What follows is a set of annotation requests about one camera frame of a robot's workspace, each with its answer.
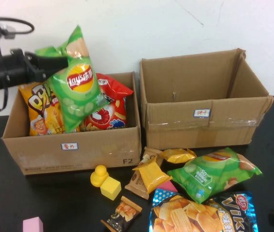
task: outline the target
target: black table surface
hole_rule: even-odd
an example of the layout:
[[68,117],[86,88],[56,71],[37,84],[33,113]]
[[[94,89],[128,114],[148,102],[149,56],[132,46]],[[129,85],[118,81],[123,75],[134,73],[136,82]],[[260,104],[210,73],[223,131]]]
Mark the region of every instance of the black table surface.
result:
[[[122,191],[114,201],[90,184],[92,170],[25,177],[1,140],[7,119],[0,116],[0,232],[21,232],[23,220],[33,217],[41,218],[45,232],[107,231],[100,219],[114,212],[121,195],[143,208],[129,231],[148,231],[153,194],[146,201],[124,189],[133,174],[131,167],[108,169],[110,176],[122,184]],[[200,156],[217,149],[193,150]],[[259,231],[274,232],[268,222],[268,213],[274,209],[274,103],[256,129],[251,144],[232,149],[257,165],[263,176],[254,176],[231,190],[251,191]],[[162,170],[171,168],[174,167],[164,161]]]

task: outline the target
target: cardboard box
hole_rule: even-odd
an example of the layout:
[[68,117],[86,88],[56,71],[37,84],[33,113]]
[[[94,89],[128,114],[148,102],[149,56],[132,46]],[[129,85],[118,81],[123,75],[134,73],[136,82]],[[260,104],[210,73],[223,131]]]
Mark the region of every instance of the cardboard box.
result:
[[134,90],[126,98],[128,124],[124,129],[28,136],[28,106],[17,93],[3,141],[24,175],[93,169],[99,164],[132,166],[140,162],[141,126],[134,73],[111,76]]
[[194,148],[244,145],[273,103],[241,49],[143,59],[146,145]]

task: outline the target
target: yellow rubber duck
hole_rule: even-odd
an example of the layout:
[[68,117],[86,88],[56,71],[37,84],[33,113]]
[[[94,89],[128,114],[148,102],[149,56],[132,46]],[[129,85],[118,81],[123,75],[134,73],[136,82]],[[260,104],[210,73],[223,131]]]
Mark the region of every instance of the yellow rubber duck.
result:
[[90,182],[93,186],[100,187],[108,176],[107,168],[103,165],[98,165],[90,175]]

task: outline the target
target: yellow snack bag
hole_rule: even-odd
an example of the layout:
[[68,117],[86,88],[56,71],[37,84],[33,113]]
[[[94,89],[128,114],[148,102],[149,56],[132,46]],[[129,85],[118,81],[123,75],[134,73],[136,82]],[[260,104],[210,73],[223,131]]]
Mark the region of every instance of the yellow snack bag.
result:
[[160,155],[170,163],[186,163],[197,157],[195,152],[189,149],[168,149],[164,150]]
[[150,159],[148,162],[145,162],[133,170],[139,170],[143,183],[149,194],[155,190],[162,183],[171,180],[172,177],[168,176],[158,166],[156,163],[157,157]]
[[20,85],[19,90],[29,106],[30,136],[65,132],[60,104],[47,83]]

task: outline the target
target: yellow cube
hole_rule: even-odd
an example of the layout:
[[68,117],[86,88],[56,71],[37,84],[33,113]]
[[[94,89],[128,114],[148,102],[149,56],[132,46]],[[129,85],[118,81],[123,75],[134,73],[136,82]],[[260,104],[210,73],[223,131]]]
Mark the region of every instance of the yellow cube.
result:
[[113,201],[122,190],[121,182],[108,176],[104,183],[100,186],[100,190],[103,196],[106,196]]

